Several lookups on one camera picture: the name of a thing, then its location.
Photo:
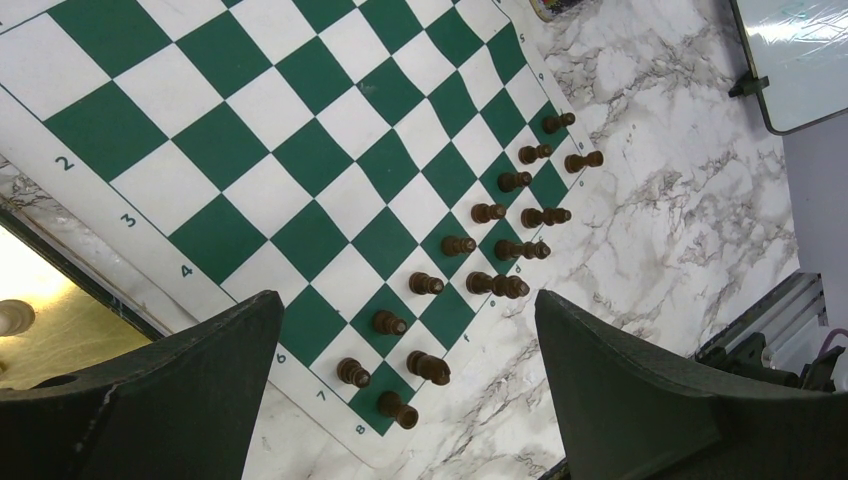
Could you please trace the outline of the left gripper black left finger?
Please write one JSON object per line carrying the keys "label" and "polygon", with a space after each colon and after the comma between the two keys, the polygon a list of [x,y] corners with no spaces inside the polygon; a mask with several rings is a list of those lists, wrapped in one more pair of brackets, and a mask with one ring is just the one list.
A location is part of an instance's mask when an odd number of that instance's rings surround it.
{"label": "left gripper black left finger", "polygon": [[284,315],[264,290],[179,333],[1,392],[5,479],[238,479]]}

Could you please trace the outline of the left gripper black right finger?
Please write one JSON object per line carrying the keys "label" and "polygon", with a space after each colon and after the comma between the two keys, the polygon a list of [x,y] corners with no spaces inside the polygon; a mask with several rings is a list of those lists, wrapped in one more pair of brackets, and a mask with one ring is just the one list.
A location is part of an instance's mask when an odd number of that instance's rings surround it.
{"label": "left gripper black right finger", "polygon": [[535,323],[573,479],[843,479],[847,397],[679,356],[550,291]]}

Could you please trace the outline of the dark knight piece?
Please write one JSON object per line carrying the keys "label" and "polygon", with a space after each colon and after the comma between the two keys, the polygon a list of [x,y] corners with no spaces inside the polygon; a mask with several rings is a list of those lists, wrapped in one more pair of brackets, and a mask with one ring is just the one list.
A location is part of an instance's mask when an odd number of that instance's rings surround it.
{"label": "dark knight piece", "polygon": [[434,385],[444,386],[450,382],[451,370],[441,358],[415,350],[407,356],[406,367],[413,375],[430,381]]}

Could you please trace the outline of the dark queen piece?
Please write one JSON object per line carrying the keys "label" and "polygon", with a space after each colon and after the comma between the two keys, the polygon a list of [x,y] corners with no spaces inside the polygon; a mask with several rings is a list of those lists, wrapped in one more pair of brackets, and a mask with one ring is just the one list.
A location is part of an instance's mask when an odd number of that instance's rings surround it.
{"label": "dark queen piece", "polygon": [[516,243],[508,240],[499,240],[494,248],[495,256],[502,261],[518,258],[546,259],[551,255],[551,248],[543,241]]}

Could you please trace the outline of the dark rook corner placed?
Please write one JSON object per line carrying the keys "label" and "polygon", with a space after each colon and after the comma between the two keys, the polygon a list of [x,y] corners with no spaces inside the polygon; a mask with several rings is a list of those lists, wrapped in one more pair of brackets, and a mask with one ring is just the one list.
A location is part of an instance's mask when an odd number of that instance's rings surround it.
{"label": "dark rook corner placed", "polygon": [[378,411],[385,417],[394,420],[401,428],[414,428],[419,420],[419,412],[403,401],[395,391],[383,392],[377,402]]}

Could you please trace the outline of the dark pawn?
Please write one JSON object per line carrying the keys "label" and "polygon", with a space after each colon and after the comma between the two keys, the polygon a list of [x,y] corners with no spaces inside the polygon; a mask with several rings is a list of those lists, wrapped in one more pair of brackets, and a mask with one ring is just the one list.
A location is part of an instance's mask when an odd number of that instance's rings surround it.
{"label": "dark pawn", "polygon": [[518,160],[525,165],[532,164],[539,159],[548,158],[554,152],[550,144],[541,144],[538,146],[524,146],[518,151]]}

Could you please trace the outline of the dark king piece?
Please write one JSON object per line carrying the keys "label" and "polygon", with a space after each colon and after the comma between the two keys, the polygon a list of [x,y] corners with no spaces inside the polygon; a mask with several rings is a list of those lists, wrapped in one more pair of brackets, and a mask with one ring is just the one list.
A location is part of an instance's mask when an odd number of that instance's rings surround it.
{"label": "dark king piece", "polygon": [[491,293],[497,297],[517,299],[530,293],[529,285],[517,275],[491,276],[484,272],[471,272],[466,279],[466,288],[472,294]]}

